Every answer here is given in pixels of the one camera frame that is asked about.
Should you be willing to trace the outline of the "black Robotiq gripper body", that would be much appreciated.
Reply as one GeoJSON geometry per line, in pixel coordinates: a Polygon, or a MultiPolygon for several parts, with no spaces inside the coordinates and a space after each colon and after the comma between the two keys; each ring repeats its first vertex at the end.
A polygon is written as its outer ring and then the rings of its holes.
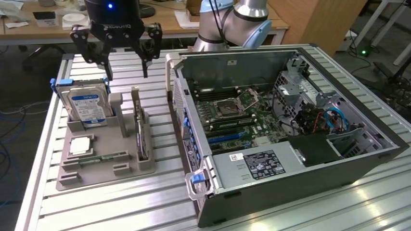
{"type": "Polygon", "coordinates": [[[112,36],[112,46],[126,46],[124,34],[138,40],[144,33],[137,0],[86,0],[85,8],[90,22],[90,34],[105,41],[112,36]]]}

